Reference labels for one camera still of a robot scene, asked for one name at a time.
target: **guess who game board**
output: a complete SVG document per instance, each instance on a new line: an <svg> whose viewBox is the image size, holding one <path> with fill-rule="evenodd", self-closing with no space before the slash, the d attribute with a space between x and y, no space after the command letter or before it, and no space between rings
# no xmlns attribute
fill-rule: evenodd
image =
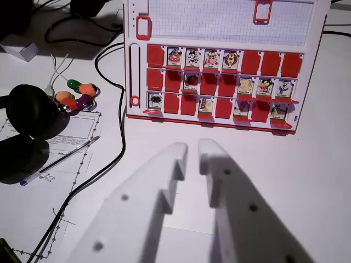
<svg viewBox="0 0 351 263"><path fill-rule="evenodd" d="M123 0L127 116L295 133L330 0Z"/></svg>

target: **paper sheet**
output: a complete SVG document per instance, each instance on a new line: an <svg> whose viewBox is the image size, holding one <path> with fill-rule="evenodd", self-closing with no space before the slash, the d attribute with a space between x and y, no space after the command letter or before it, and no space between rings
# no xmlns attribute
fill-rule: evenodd
<svg viewBox="0 0 351 263"><path fill-rule="evenodd" d="M101 113L80 112L71 116L67 127L57 136L47 140L49 158L46 164L73 150L90 137L101 132ZM0 140L18 134L0 111ZM0 183L0 237L22 262L26 262L46 232L68 194L86 180L85 173L92 157L91 147L86 147L64 162L48 170L26 186ZM74 201L67 206L42 254L40 262L59 262L61 245Z"/></svg>

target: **white cable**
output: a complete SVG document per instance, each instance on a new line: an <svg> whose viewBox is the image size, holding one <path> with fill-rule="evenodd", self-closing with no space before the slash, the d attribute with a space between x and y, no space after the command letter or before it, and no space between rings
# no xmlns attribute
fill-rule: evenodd
<svg viewBox="0 0 351 263"><path fill-rule="evenodd" d="M52 59L53 59L53 63L54 63L54 67L55 67L54 57L53 57L52 54L51 54L51 57L52 57ZM54 68L55 71L54 71L54 73L53 73L52 76L51 76L51 79L50 79L50 82L49 82L50 85L51 85L51 83L52 83L52 81L53 81L54 76L55 76L56 73L57 73L58 75L60 75L62 78L64 78L66 81L68 81L67 78L65 78L64 76L61 75L61 73L58 72L58 70L60 69L60 67L62 66L62 64L65 62L65 60L66 60L67 57L68 57L68 54L66 54L66 56L64 57L63 61L62 61L61 64L58 66L58 68L56 68L56 69Z"/></svg>

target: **white box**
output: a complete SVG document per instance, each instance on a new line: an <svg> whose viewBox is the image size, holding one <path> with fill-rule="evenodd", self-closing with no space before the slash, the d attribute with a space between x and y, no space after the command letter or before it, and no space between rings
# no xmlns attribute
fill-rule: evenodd
<svg viewBox="0 0 351 263"><path fill-rule="evenodd" d="M13 34L4 38L0 45L6 53L27 62L31 61L39 53L39 49L34 42Z"/></svg>

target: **red slot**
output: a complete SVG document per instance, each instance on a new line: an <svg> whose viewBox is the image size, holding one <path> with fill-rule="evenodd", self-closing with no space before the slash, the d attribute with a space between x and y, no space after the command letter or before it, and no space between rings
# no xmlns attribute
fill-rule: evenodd
<svg viewBox="0 0 351 263"><path fill-rule="evenodd" d="M182 95L182 104L180 105L180 112L184 115L195 115L196 111L196 97L193 95Z"/></svg>
<svg viewBox="0 0 351 263"><path fill-rule="evenodd" d="M219 79L218 96L233 97L236 78L233 75L221 75Z"/></svg>
<svg viewBox="0 0 351 263"><path fill-rule="evenodd" d="M148 34L147 35L140 35L139 34L139 20L140 19L145 19L148 21ZM151 38L151 32L152 32L152 21L151 18L149 18L146 15L138 15L137 16L137 39L138 40L150 40Z"/></svg>
<svg viewBox="0 0 351 263"><path fill-rule="evenodd" d="M160 92L163 86L163 74L161 70L148 69L148 90Z"/></svg>
<svg viewBox="0 0 351 263"><path fill-rule="evenodd" d="M178 71L167 70L165 78L165 89L167 92L179 92L181 74Z"/></svg>
<svg viewBox="0 0 351 263"><path fill-rule="evenodd" d="M271 119L270 123L277 128L282 128L282 129L291 129L292 126L288 123L286 123L286 121L280 120L280 119Z"/></svg>
<svg viewBox="0 0 351 263"><path fill-rule="evenodd" d="M257 75L260 61L261 56L258 54L258 51L245 50L244 57L242 59L241 73Z"/></svg>
<svg viewBox="0 0 351 263"><path fill-rule="evenodd" d="M281 76L297 78L302 65L302 58L297 53L285 53L283 65L281 66Z"/></svg>
<svg viewBox="0 0 351 263"><path fill-rule="evenodd" d="M233 103L227 98L217 98L216 118L229 119Z"/></svg>
<svg viewBox="0 0 351 263"><path fill-rule="evenodd" d="M270 106L264 101L255 101L252 109L251 120L253 122L267 122Z"/></svg>
<svg viewBox="0 0 351 263"><path fill-rule="evenodd" d="M177 94L165 93L165 113L178 113L179 97Z"/></svg>
<svg viewBox="0 0 351 263"><path fill-rule="evenodd" d="M265 76L277 76L278 70L280 66L281 57L279 56L279 52L264 52L262 67L261 67L261 75Z"/></svg>
<svg viewBox="0 0 351 263"><path fill-rule="evenodd" d="M217 87L217 76L211 73L203 73L201 78L201 95L214 95Z"/></svg>
<svg viewBox="0 0 351 263"><path fill-rule="evenodd" d="M149 67L163 67L165 51L160 45L148 45Z"/></svg>

